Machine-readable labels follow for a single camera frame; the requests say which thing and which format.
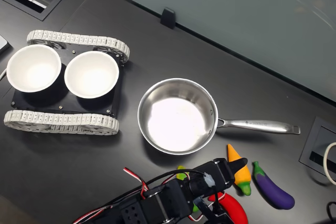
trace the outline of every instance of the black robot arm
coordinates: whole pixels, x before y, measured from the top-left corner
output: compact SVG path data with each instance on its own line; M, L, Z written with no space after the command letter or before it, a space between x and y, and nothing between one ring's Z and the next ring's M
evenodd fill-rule
M246 158L227 162L217 158L189 171L190 179L172 179L140 195L141 188L118 197L99 211L73 224L168 224L177 223L192 214L194 204L211 224L233 223L227 213L214 204L212 210L203 198L217 195L235 181L234 174L247 164ZM182 173L173 171L170 174Z

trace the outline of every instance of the red pepper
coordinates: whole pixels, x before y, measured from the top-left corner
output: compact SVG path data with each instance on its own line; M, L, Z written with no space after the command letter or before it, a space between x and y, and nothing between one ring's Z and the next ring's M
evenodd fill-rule
M215 195L208 198L209 201L215 201ZM223 199L219 201L223 208L228 212L230 218L235 224L248 224L247 216L239 202L230 194L225 193Z

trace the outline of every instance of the green eggplant stem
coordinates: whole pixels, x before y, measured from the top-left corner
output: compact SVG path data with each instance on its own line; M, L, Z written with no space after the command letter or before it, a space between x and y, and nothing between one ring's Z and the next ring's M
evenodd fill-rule
M259 166L259 162L255 161L253 162L254 165L254 176L257 177L257 174L263 175L265 176L265 172L263 169L261 169L261 167Z

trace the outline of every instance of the black table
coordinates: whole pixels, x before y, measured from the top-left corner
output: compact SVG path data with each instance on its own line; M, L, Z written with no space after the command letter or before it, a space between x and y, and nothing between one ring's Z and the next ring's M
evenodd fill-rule
M0 124L0 195L40 223L69 223L139 185L122 171L126 166L145 180L178 165L192 168L226 157L231 143L262 168L296 200L292 210L276 210L252 183L252 195L227 192L244 207L249 223L327 223L325 206L336 200L336 187L298 160L314 118L336 124L336 108L179 29L162 26L151 14L125 0L64 0L44 22L0 1L1 34L13 46L1 55L1 70L26 45L29 31L110 36L128 44L115 136L27 133ZM265 119L301 127L301 135L274 135L220 129L197 153L170 156L142 137L137 109L145 91L158 81L180 77L204 86L225 119ZM0 82L0 115L11 110L14 89Z

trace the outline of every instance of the toy eggplant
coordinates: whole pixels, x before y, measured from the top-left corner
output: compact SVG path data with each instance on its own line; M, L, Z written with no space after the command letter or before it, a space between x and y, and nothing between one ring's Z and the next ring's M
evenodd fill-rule
M295 200L292 196L280 189L274 182L265 174L259 163L253 162L254 178L264 195L278 208L291 209L295 205Z

